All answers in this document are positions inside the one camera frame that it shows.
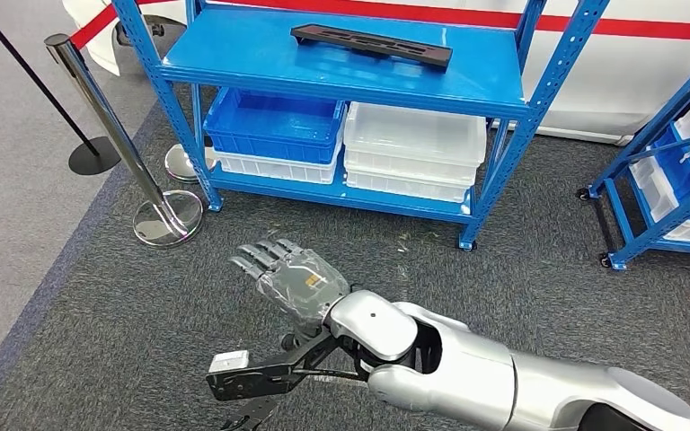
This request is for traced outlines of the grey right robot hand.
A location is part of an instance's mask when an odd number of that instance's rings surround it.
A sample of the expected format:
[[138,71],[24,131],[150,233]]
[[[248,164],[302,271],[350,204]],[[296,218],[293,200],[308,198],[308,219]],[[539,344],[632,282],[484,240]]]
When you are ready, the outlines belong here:
[[259,240],[238,250],[229,261],[254,279],[257,290],[307,339],[319,334],[329,310],[351,293],[350,283],[338,269],[290,240]]

